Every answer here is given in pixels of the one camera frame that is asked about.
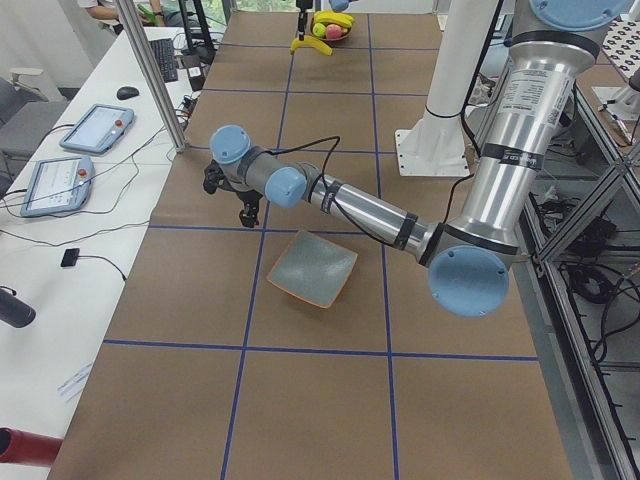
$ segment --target barcode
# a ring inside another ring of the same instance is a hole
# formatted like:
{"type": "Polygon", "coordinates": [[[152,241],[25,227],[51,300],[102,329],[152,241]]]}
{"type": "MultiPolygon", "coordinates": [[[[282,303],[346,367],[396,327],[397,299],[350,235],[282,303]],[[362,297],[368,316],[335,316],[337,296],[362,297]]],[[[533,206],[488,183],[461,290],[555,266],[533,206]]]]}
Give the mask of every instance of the barcode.
{"type": "Polygon", "coordinates": [[[549,116],[547,117],[547,123],[555,127],[556,123],[558,123],[559,116],[560,116],[560,110],[558,110],[557,108],[554,108],[549,114],[549,116]]]}

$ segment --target blue joint cap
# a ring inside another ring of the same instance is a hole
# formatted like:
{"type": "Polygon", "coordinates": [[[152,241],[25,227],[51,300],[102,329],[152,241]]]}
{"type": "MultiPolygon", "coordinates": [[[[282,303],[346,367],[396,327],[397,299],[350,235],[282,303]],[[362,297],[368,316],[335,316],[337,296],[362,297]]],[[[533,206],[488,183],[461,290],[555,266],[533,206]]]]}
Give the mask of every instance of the blue joint cap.
{"type": "Polygon", "coordinates": [[[240,160],[251,148],[247,132],[237,125],[225,125],[211,135],[209,148],[220,165],[229,165],[240,160]]]}
{"type": "Polygon", "coordinates": [[[329,5],[334,12],[344,12],[349,7],[349,0],[329,0],[329,5]]]}
{"type": "Polygon", "coordinates": [[[529,0],[536,16],[565,32],[595,30],[613,21],[627,0],[529,0]]]}
{"type": "Polygon", "coordinates": [[[429,266],[431,294],[444,308],[463,317],[481,317],[504,301],[509,274],[502,260],[472,245],[451,247],[429,266]]]}
{"type": "Polygon", "coordinates": [[[294,207],[307,189],[307,179],[293,167],[283,167],[271,174],[264,194],[270,202],[283,208],[294,207]]]}

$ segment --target device screen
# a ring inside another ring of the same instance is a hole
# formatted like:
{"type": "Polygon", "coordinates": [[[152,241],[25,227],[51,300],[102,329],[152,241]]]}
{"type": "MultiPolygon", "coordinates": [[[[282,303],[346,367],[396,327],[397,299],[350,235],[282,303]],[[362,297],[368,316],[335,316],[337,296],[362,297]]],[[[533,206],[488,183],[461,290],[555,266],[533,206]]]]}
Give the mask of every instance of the device screen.
{"type": "Polygon", "coordinates": [[[122,115],[121,110],[107,107],[96,107],[80,124],[68,139],[68,143],[95,148],[102,143],[111,131],[116,120],[122,115]]]}
{"type": "Polygon", "coordinates": [[[27,210],[69,205],[79,165],[78,158],[41,163],[27,210]]]}

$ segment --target computer mouse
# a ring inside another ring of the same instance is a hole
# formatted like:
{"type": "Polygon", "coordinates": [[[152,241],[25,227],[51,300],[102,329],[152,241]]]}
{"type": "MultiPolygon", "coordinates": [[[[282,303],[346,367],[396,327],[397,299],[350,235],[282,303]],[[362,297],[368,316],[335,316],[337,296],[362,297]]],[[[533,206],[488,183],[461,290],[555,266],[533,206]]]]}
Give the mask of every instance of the computer mouse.
{"type": "Polygon", "coordinates": [[[138,95],[140,95],[140,90],[138,90],[136,87],[124,86],[120,87],[116,92],[116,97],[118,98],[118,100],[126,100],[127,98],[137,97],[138,95]]]}

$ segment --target person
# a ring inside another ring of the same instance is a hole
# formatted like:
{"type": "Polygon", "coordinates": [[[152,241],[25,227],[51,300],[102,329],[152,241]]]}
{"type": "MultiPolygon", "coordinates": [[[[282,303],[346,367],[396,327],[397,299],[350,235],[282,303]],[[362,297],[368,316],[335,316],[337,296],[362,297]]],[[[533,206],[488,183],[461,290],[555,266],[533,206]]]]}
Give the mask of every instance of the person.
{"type": "MultiPolygon", "coordinates": [[[[78,6],[84,8],[91,17],[111,25],[117,34],[120,34],[123,30],[114,0],[77,0],[77,2],[78,6]]],[[[151,10],[156,16],[156,26],[158,27],[182,26],[180,11],[163,8],[160,0],[134,0],[134,3],[136,5],[139,3],[147,4],[145,6],[147,6],[147,8],[149,8],[149,10],[151,10]]],[[[138,11],[138,15],[140,15],[140,21],[143,25],[152,25],[144,13],[138,11]]]]}

